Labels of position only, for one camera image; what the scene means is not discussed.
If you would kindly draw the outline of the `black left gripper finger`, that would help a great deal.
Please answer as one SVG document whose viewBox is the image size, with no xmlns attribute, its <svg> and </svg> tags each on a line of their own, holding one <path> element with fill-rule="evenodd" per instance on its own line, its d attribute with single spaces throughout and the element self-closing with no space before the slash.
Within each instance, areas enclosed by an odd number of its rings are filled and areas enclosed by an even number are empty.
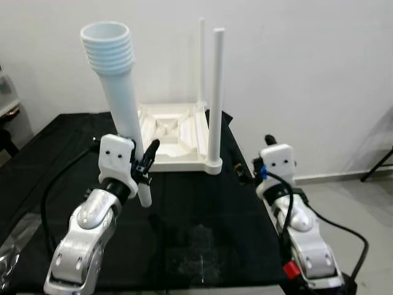
<svg viewBox="0 0 393 295">
<path fill-rule="evenodd" d="M 155 155 L 159 148 L 160 140 L 152 140 L 141 157 L 141 174 L 146 175 L 149 173 L 150 168 L 152 168 L 152 165 L 154 164 Z"/>
</svg>

